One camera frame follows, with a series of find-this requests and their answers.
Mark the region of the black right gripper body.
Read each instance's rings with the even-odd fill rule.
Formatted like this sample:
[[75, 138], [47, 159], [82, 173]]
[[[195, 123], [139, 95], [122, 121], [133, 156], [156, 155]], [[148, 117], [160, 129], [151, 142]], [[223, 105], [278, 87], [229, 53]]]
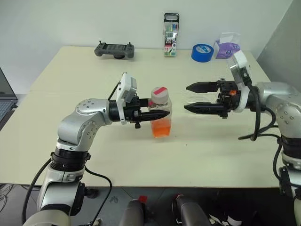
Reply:
[[227, 119], [228, 113], [235, 110], [240, 102], [240, 89], [234, 81], [218, 80], [217, 87], [219, 94], [216, 103], [222, 106], [218, 115]]

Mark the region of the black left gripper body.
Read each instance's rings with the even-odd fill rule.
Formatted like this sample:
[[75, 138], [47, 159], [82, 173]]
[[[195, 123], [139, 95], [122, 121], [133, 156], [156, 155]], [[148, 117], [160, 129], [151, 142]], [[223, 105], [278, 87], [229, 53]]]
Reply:
[[141, 116], [140, 99], [138, 96], [134, 96], [132, 100], [123, 108], [126, 121], [135, 124], [136, 129], [140, 129], [139, 117]]

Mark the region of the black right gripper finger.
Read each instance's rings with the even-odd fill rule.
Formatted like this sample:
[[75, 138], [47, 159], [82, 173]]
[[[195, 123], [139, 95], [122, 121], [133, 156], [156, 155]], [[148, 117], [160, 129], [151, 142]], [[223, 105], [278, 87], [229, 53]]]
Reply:
[[184, 106], [184, 109], [196, 114], [221, 115], [222, 105], [210, 102], [195, 102]]
[[218, 82], [196, 82], [186, 87], [186, 90], [194, 93], [216, 92], [219, 89]]

